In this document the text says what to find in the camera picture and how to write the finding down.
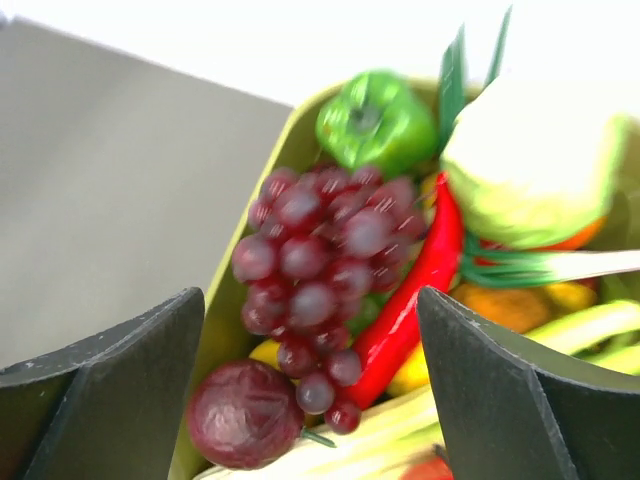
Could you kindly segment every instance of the green bell pepper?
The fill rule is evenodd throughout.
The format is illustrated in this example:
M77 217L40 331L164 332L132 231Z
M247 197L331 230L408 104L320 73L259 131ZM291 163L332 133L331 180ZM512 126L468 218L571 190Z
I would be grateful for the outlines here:
M404 78L386 70L349 81L320 110L316 136L344 168L374 165L386 178L431 160L438 147L431 111Z

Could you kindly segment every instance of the grape bunch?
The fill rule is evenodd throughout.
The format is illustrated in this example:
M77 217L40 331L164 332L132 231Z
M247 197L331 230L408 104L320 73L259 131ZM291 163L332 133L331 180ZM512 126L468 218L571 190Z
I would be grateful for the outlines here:
M349 174L332 164L298 175L275 170L249 209L254 234L236 245L233 273L249 285L245 328L280 342L278 364L299 380L297 401L324 414L336 433L360 422L360 410L337 396L362 374L347 348L345 322L371 292L393 290L409 248L426 230L409 178L384 182L366 166Z

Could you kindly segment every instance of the grape stem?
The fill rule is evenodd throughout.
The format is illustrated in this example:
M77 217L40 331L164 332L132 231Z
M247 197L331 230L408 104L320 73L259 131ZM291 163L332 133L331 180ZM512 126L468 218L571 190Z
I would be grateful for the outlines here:
M319 443L320 445L324 445L325 447L338 448L333 440L329 440L327 437L318 435L317 433L312 432L311 430L307 430L306 428L302 429L302 431L300 432L300 437L311 440L312 442Z

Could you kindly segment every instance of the red chili pepper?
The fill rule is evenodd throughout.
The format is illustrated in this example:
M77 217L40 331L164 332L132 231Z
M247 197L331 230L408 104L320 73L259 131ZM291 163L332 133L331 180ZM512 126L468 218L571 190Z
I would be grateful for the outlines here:
M436 181L436 214L409 275L383 307L377 320L352 345L363 373L344 389L362 410L384 392L393 376L420 343L416 303L423 287L448 292L464 246L464 227L455 199L441 173Z

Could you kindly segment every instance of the green leaf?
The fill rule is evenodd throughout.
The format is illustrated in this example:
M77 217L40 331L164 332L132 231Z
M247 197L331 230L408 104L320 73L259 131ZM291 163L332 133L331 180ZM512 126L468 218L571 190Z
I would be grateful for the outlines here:
M511 5L502 18L502 26L500 27L500 34L498 35L498 42L496 48L493 51L493 58L491 60L491 67L487 74L487 80L484 82L484 87L487 88L491 82L493 82L498 75L500 75L500 68L502 66L502 57L504 56L504 46L507 42L507 32L509 30L509 23L511 22L511 11L513 5Z
M458 30L455 40L442 57L440 66L439 124L440 149L451 137L458 114L465 106L465 46L464 25Z

